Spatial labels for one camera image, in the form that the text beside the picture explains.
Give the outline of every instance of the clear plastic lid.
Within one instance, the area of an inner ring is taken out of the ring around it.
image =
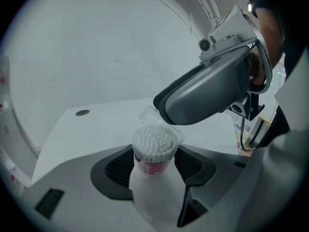
[[[171,130],[171,132],[175,135],[175,139],[173,140],[173,142],[178,145],[180,145],[184,141],[184,135],[182,135],[179,130],[165,122],[159,112],[152,106],[146,106],[146,108],[144,109],[144,111],[142,111],[139,117],[142,124],[146,126],[147,129],[150,130],[157,137],[162,138],[162,131],[156,130],[156,128],[151,125],[160,125]]]

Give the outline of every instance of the person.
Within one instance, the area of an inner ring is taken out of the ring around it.
[[[306,46],[305,22],[301,22],[304,1],[249,0],[252,14],[258,19],[272,68],[278,64],[282,53],[285,53],[286,79],[293,71]],[[252,83],[260,85],[265,81],[265,72],[258,52],[252,51],[249,60]],[[288,131],[288,123],[278,107],[269,129],[256,148],[267,146],[275,137]]]

